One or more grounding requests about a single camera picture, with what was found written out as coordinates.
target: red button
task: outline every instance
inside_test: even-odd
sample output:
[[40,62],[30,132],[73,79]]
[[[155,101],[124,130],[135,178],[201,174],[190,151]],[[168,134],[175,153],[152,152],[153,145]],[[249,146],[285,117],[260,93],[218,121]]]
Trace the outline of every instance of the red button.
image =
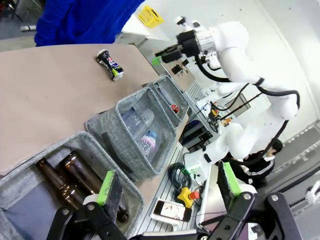
[[199,192],[197,192],[197,191],[194,191],[194,192],[191,192],[190,194],[189,194],[189,198],[190,199],[198,199],[198,198],[200,198],[200,194],[199,194]]

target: storage basket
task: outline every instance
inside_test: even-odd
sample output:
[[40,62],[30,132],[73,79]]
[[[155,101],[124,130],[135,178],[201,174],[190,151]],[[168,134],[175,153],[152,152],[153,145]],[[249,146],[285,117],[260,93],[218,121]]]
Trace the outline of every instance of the storage basket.
[[[154,114],[149,129],[157,133],[152,158],[143,155],[122,118],[122,114],[132,107],[148,108]],[[133,180],[144,180],[160,174],[176,141],[176,130],[150,87],[121,99],[113,108],[89,119],[85,128]]]
[[145,207],[135,185],[107,155],[92,135],[85,131],[53,144],[35,155],[0,180],[0,240],[47,238],[52,220],[62,202],[35,166],[40,159],[53,166],[71,151],[77,151],[97,175],[104,179],[107,171],[116,170],[129,207],[129,220],[118,225],[127,238],[131,237]]
[[[189,103],[172,81],[172,78],[163,75],[159,80],[150,83],[150,86],[154,90],[173,126],[177,127],[183,121],[188,111]],[[178,113],[173,111],[171,105],[177,105],[179,107]]]

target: bottle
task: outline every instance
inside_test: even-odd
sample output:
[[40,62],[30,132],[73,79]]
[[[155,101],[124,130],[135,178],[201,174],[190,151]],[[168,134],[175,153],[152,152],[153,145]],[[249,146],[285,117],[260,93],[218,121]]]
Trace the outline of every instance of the bottle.
[[144,136],[154,117],[154,113],[146,108],[141,114],[134,112],[125,120],[125,124],[137,142]]
[[58,197],[62,197],[65,202],[70,204],[73,208],[79,209],[84,202],[86,196],[77,188],[76,185],[67,184],[67,181],[60,176],[57,171],[42,158],[36,163],[40,172],[53,185]]
[[139,148],[142,153],[148,157],[156,147],[157,134],[154,131],[148,131],[139,141]]
[[99,193],[103,181],[77,151],[72,151],[60,164],[86,190],[88,195]]

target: smartphone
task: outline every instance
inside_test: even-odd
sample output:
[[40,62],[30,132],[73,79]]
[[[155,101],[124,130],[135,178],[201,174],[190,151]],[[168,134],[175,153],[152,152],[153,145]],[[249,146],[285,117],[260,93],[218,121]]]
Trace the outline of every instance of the smartphone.
[[175,204],[174,202],[159,200],[156,203],[153,213],[166,218],[185,221],[185,222],[190,220],[188,219],[189,214],[188,214],[188,211],[186,211],[186,208],[184,206]]

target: blue fabric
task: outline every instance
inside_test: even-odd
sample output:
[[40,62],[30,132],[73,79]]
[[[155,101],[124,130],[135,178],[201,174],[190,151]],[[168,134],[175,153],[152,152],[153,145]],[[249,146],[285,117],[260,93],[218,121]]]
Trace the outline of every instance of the blue fabric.
[[111,44],[144,0],[47,0],[37,46]]

